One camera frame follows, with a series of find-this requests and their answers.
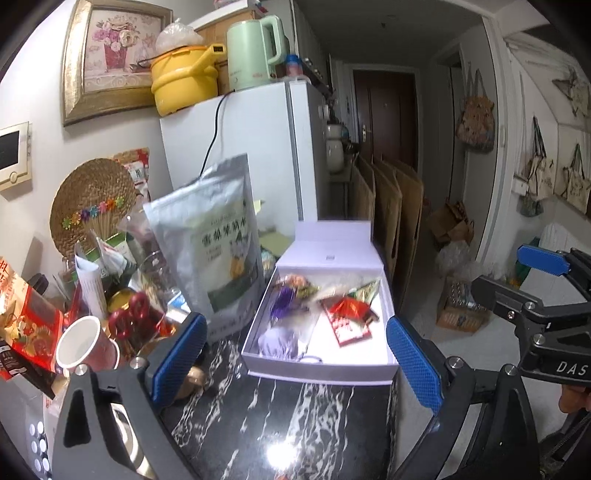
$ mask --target white refrigerator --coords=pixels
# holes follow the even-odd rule
[[[215,132],[222,97],[180,110],[160,120],[174,189],[196,179]],[[231,93],[219,110],[217,138],[207,166],[248,155],[254,200],[262,231],[292,236],[298,220],[328,215],[324,97],[303,80],[278,82]]]

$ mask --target black marble countertop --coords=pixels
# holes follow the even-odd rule
[[[214,343],[208,387],[163,413],[204,480],[371,480],[394,461],[396,384],[338,387],[252,377],[243,330]]]

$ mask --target purple wrapped item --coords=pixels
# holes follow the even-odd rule
[[[291,302],[295,297],[295,289],[291,287],[281,287],[279,295],[271,307],[271,320],[278,320],[286,317],[290,313]]]
[[[285,327],[270,328],[258,339],[261,355],[277,360],[296,360],[298,355],[297,335]]]

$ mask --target mint green electric kettle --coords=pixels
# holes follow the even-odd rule
[[[276,15],[246,20],[228,29],[228,75],[236,91],[271,83],[285,61],[283,24]]]

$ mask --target human hand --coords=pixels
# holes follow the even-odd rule
[[[574,413],[581,408],[591,411],[591,391],[585,387],[562,385],[562,396],[558,401],[562,413]]]

